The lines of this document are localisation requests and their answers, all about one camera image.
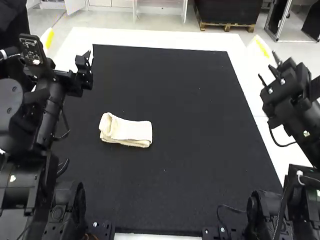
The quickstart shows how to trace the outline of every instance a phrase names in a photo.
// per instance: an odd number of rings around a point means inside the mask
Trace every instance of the metal bracket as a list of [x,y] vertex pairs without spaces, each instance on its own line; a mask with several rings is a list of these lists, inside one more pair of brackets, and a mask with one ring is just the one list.
[[238,233],[235,229],[230,229],[230,236],[228,237],[225,227],[219,225],[218,227],[204,227],[202,229],[202,240],[238,240]]
[[111,221],[105,219],[89,219],[88,230],[99,240],[114,240],[116,227]]

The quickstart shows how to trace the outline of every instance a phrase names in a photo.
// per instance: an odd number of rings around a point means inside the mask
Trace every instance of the white cabinet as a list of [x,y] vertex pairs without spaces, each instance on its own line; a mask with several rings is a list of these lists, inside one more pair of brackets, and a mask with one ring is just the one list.
[[112,7],[132,8],[133,0],[112,0]]
[[71,15],[86,6],[86,0],[64,0],[66,13]]
[[41,9],[65,9],[68,15],[86,7],[86,0],[41,1]]
[[40,3],[40,0],[26,0],[26,9],[31,9],[39,3]]
[[97,7],[111,7],[111,0],[89,0],[89,5]]

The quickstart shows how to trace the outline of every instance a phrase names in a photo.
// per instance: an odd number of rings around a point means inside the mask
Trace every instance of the black box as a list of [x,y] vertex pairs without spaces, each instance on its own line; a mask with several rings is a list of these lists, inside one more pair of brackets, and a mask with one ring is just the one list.
[[195,0],[202,22],[256,24],[263,0]]

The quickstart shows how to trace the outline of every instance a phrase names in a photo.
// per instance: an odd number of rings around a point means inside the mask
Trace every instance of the wooden pallet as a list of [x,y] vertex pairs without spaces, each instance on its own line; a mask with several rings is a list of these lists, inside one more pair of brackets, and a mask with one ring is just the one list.
[[253,33],[255,31],[255,24],[204,22],[201,20],[200,13],[196,5],[194,5],[194,10],[201,31],[205,31],[207,26],[223,26],[225,32],[230,32],[231,27],[245,27],[249,33]]

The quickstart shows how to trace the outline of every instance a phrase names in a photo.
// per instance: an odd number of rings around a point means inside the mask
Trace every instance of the folded towel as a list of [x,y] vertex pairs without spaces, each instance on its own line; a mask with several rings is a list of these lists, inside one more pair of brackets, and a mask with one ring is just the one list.
[[152,144],[152,124],[149,121],[130,121],[108,112],[99,124],[100,138],[107,143],[148,148]]

